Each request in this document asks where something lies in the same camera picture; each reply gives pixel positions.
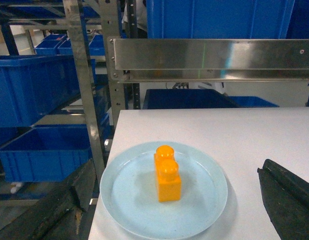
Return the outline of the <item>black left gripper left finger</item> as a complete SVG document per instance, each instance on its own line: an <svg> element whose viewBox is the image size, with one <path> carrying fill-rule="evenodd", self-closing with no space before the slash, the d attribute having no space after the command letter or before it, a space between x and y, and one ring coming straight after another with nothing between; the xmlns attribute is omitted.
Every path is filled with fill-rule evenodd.
<svg viewBox="0 0 309 240"><path fill-rule="evenodd" d="M77 240L96 180L93 161L81 165L45 197L0 230L0 240Z"/></svg>

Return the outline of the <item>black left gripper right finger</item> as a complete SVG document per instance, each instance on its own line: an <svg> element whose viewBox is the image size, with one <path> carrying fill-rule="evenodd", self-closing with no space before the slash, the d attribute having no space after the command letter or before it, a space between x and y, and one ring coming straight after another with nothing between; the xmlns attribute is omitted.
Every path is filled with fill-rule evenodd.
<svg viewBox="0 0 309 240"><path fill-rule="evenodd" d="M309 240L309 183L271 159L257 169L262 202L282 240Z"/></svg>

